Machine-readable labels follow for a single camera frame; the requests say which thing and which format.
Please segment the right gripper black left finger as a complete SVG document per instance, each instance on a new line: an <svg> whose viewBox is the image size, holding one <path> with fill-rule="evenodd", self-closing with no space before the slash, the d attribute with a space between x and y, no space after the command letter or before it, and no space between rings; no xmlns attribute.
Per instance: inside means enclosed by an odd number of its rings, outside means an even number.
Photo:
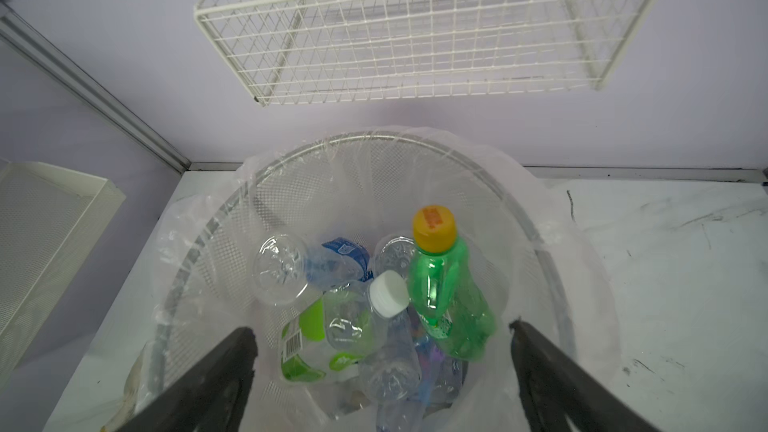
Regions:
<svg viewBox="0 0 768 432"><path fill-rule="evenodd" d="M237 431L258 357L252 329L231 332L122 431Z"/></svg>

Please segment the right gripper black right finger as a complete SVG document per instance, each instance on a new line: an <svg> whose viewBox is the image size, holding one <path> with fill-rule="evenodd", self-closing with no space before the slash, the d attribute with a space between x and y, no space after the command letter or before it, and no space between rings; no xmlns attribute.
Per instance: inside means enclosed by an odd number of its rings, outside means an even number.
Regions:
<svg viewBox="0 0 768 432"><path fill-rule="evenodd" d="M510 354L532 431L654 431L533 325L516 320Z"/></svg>

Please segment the green soda bottle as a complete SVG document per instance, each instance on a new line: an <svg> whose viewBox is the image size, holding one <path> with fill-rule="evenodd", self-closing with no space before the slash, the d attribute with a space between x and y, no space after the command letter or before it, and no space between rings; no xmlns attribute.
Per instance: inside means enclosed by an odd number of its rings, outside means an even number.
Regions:
<svg viewBox="0 0 768 432"><path fill-rule="evenodd" d="M469 247L453 213L441 205L419 209L412 235L416 250L407 287L424 330L446 355L481 360L496 331L495 317L473 279Z"/></svg>

